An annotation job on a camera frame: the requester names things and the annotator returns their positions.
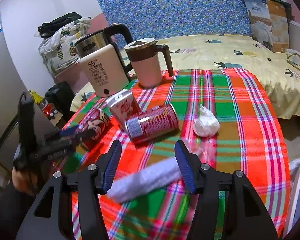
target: beverage can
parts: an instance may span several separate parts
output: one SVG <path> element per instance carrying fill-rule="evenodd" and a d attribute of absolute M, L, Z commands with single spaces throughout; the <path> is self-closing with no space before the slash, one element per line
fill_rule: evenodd
<path fill-rule="evenodd" d="M 130 140 L 137 144 L 179 128 L 179 120 L 172 104 L 156 106 L 125 121 Z"/>
<path fill-rule="evenodd" d="M 114 118 L 120 124 L 121 129 L 125 130 L 124 122 L 133 114 L 140 112 L 140 107 L 131 91 L 123 89 L 119 93 L 106 100 L 107 106 Z"/>
<path fill-rule="evenodd" d="M 76 130 L 76 133 L 83 132 L 87 129 L 95 130 L 95 135 L 93 137 L 82 140 L 82 146 L 84 146 L 87 150 L 91 150 L 109 124 L 109 116 L 100 108 L 93 106 L 85 115 L 85 117 L 79 122 Z"/>

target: white wall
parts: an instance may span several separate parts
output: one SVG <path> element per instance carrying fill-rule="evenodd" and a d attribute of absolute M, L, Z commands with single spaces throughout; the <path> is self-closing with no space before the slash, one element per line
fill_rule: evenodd
<path fill-rule="evenodd" d="M 102 12 L 97 0 L 1 0 L 2 28 L 7 46 L 18 73 L 29 90 L 44 96 L 54 85 L 34 37 L 38 26 L 69 12 L 95 17 Z"/>

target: kettle handle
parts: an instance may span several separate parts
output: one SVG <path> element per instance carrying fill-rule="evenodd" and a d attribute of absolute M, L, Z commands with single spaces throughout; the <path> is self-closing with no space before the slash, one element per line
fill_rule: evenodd
<path fill-rule="evenodd" d="M 122 34 L 124 39 L 126 40 L 127 44 L 133 42 L 133 39 L 132 39 L 132 36 L 131 36 L 131 33 L 130 33 L 128 27 L 121 23 L 111 24 L 109 27 L 106 27 L 104 29 L 104 33 L 109 39 L 111 36 L 113 36 L 115 34 Z M 128 73 L 129 71 L 131 71 L 132 70 L 131 63 L 124 66 L 123 70 L 125 71 L 125 73 Z"/>
<path fill-rule="evenodd" d="M 156 45 L 155 46 L 155 51 L 163 53 L 164 60 L 166 61 L 169 77 L 172 77 L 173 76 L 173 67 L 172 67 L 172 61 L 171 61 L 169 46 L 166 45 L 166 44 Z"/>

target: yellow bed sheet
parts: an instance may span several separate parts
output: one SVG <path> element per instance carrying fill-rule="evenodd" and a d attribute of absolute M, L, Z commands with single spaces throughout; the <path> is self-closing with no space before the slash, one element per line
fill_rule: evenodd
<path fill-rule="evenodd" d="M 300 72 L 287 63 L 285 53 L 273 53 L 251 37 L 230 34 L 177 36 L 158 40 L 157 44 L 169 46 L 174 69 L 249 70 L 266 90 L 278 118 L 300 116 Z M 129 63 L 124 50 L 121 54 L 125 63 Z M 159 60 L 161 69 L 167 69 L 162 53 Z M 83 103 L 81 94 L 91 91 L 90 84 L 82 88 L 71 110 L 76 111 Z"/>

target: blue floral wallpaper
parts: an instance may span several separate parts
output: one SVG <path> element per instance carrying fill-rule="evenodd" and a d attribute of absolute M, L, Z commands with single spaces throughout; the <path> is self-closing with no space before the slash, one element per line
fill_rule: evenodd
<path fill-rule="evenodd" d="M 199 33 L 251 35 L 240 0 L 98 0 L 106 20 L 128 26 L 133 39 Z M 126 44 L 116 35 L 120 48 Z"/>

